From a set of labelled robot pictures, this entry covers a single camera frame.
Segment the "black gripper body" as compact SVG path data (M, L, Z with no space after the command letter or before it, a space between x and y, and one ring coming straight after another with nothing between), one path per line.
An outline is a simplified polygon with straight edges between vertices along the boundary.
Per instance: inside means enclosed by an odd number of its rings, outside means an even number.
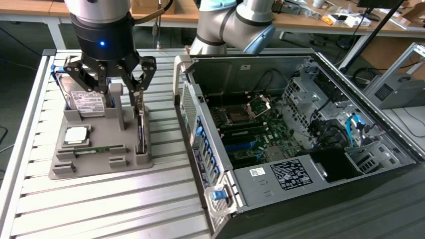
M98 67L100 62L116 65L119 61L127 67L138 66L140 59L131 13L111 23L87 22L74 14L71 21L83 52L82 60L88 67Z

